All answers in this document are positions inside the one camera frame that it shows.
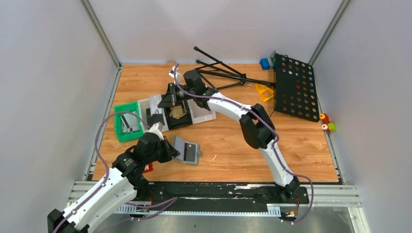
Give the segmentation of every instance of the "green plastic crate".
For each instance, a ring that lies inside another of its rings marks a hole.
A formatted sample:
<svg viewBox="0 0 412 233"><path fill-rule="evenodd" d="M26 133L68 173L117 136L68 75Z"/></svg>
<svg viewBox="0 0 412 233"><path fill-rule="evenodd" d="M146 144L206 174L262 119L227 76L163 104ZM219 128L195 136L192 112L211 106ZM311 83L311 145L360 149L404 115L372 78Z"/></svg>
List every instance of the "green plastic crate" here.
<svg viewBox="0 0 412 233"><path fill-rule="evenodd" d="M136 111L136 115L140 117L137 101L117 105L114 107L115 113L121 112L121 111L128 111L128 112ZM140 120L138 120L139 121L138 131L135 131L133 133L123 133L123 127L121 126L121 119L120 119L121 116L122 116L121 114L115 115L115 132L116 132L117 139L119 140L119 142L130 141L133 139L138 139L143 136L143 128L142 128Z"/></svg>

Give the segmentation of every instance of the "wooden surface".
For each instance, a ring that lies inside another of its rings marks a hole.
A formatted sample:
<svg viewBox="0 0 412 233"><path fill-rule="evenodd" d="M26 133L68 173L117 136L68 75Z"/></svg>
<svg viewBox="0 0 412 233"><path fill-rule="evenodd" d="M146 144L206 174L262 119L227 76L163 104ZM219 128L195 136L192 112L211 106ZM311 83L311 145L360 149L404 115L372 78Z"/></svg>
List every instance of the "wooden surface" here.
<svg viewBox="0 0 412 233"><path fill-rule="evenodd" d="M172 65L124 66L113 106L145 99L153 94L165 94L167 84L172 82L168 75ZM274 79L273 70L262 70L259 64L231 66L246 73L248 78L269 81ZM184 74L195 67L198 65L180 65L179 72ZM206 77L216 87L236 82L226 78ZM273 101L263 103L253 83L230 87L221 92L244 104L260 103L269 114L273 110ZM271 119L280 136L279 148L293 172L309 176L318 182L338 180L320 122L310 122L278 112L274 112ZM216 120L185 126L163 134L169 140L173 139L173 135L177 135L189 142L199 143L203 156L199 159L198 166L176 160L163 164L154 162L154 170L144 174L149 181L273 181L262 155L244 141L240 125L222 114L217 113ZM111 165L119 154L136 143L137 140L124 143L117 140L112 118L105 130L101 154ZM99 160L93 179L100 179L104 173L104 166Z"/></svg>

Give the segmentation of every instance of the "gray wall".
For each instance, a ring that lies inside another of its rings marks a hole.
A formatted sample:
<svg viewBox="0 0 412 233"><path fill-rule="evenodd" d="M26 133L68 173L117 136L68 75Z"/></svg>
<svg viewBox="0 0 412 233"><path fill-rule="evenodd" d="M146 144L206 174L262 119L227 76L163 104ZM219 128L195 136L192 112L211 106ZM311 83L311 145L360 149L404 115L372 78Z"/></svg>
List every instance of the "gray wall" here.
<svg viewBox="0 0 412 233"><path fill-rule="evenodd" d="M256 63L277 52L309 61L342 0L91 0L123 63Z"/></svg>
<svg viewBox="0 0 412 233"><path fill-rule="evenodd" d="M115 67L78 0L0 3L0 232L44 233L83 178Z"/></svg>
<svg viewBox="0 0 412 233"><path fill-rule="evenodd" d="M410 232L412 5L352 0L315 64L343 175L371 231Z"/></svg>

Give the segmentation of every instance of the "metal corner post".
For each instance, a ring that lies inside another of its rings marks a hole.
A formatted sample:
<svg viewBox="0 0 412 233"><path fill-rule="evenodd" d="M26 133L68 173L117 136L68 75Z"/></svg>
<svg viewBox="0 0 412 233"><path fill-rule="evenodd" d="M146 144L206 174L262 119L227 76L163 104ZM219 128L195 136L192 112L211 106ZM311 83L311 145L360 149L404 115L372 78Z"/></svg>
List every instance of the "metal corner post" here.
<svg viewBox="0 0 412 233"><path fill-rule="evenodd" d="M97 34L99 35L100 39L102 40L102 43L104 47L106 48L107 52L109 53L110 58L112 59L113 63L117 67L117 69L120 69L121 63L112 47L112 45L109 42L109 39L107 38L106 34L104 33L103 27L100 25L99 20L97 19L96 13L94 12L89 0L80 0L80 3L83 5L87 15L89 16L89 19L91 23L93 24L94 28L96 29Z"/></svg>
<svg viewBox="0 0 412 233"><path fill-rule="evenodd" d="M335 15L333 16L332 21L330 22L329 26L327 27L325 34L322 36L321 41L319 42L318 46L313 52L312 57L309 60L309 64L313 66L318 59L323 47L325 46L327 40L329 39L330 35L332 34L333 30L336 28L336 25L341 20L342 16L344 15L345 11L347 10L350 2L352 0L343 0L341 5L339 6L338 10L336 11Z"/></svg>

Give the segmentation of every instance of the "black stand leg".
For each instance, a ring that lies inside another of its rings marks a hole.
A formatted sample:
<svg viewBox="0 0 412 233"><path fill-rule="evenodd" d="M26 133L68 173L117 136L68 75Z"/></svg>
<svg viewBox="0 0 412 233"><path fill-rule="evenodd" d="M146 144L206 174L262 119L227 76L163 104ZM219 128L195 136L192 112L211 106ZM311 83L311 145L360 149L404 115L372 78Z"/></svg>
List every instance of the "black stand leg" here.
<svg viewBox="0 0 412 233"><path fill-rule="evenodd" d="M230 67L230 66L226 65L225 63L223 63L222 61L219 61L215 57L213 57L210 54L206 53L205 51L201 50L197 46L195 46L193 49L198 51L199 53L205 55L206 57L212 59L213 61L215 61L215 63L207 64L207 63L202 62L200 60L196 60L196 63L199 63L199 64L203 65L202 67L196 68L196 70L199 72L200 76L214 89L220 90L220 89L224 89L224 88L228 88L228 87L232 87L232 86L244 85L246 82L258 83L258 84L262 84L262 85L271 86L273 88L276 88L275 83L247 78L246 74L240 73L239 71L233 69L232 67ZM229 70L225 70L225 69L216 67L215 65L222 65L223 67L231 70L232 72L229 71ZM214 72L214 71L211 71L211 70L203 70L203 68L206 68L206 67L213 68L216 71L221 71L223 73L218 73L218 72ZM214 75L214 76L219 76L219 77L224 77L224 78L229 78L229 79L235 79L235 80L239 80L240 82L215 88L215 86L211 82L209 82L209 80L207 80L202 74L209 74L209 75Z"/></svg>

